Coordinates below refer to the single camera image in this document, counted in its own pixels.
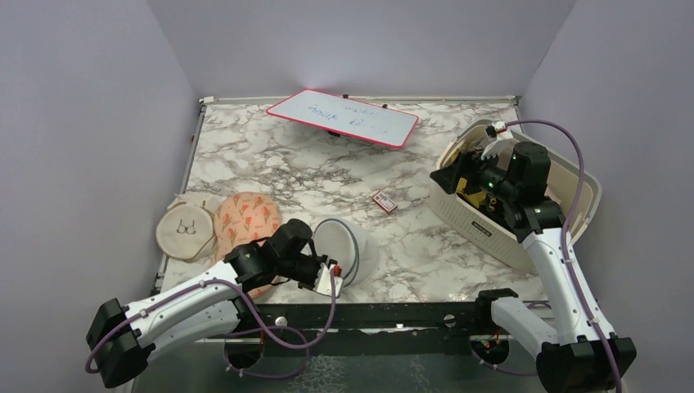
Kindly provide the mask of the white mesh laundry bag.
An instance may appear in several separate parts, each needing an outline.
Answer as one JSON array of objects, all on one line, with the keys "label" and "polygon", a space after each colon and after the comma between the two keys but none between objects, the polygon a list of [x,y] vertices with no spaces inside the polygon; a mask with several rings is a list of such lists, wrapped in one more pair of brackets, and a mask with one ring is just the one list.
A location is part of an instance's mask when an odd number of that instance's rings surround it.
[{"label": "white mesh laundry bag", "polygon": [[322,220],[313,239],[318,254],[329,256],[342,268],[344,287],[365,281],[379,265],[378,241],[366,229],[345,219]]}]

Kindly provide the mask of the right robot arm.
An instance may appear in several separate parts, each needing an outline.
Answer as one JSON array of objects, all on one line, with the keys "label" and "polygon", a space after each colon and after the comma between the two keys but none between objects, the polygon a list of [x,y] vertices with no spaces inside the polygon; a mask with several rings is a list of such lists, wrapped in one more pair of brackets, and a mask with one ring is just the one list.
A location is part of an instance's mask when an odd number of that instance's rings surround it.
[{"label": "right robot arm", "polygon": [[506,169],[473,148],[443,159],[430,173],[449,195],[464,182],[464,192],[486,192],[502,203],[505,225],[539,273],[554,315],[549,325],[520,299],[505,296],[476,306],[472,322],[484,333],[509,332],[534,356],[547,392],[621,392],[637,351],[630,338],[615,333],[588,288],[563,211],[545,194],[551,163],[545,147],[519,142]]}]

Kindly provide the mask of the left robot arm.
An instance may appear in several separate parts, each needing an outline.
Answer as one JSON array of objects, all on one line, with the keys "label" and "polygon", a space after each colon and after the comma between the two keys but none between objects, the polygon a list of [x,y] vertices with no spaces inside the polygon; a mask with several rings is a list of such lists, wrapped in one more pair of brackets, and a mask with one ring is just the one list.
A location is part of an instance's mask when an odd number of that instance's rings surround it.
[{"label": "left robot arm", "polygon": [[86,336],[91,352],[84,369],[114,388],[133,380],[168,349],[226,330],[247,336],[257,324],[277,344],[291,348],[272,333],[250,298],[251,290],[277,276],[330,297],[327,318],[334,318],[343,285],[341,268],[317,253],[305,222],[291,219],[271,236],[235,247],[223,260],[168,291],[126,305],[116,298],[103,303]]}]

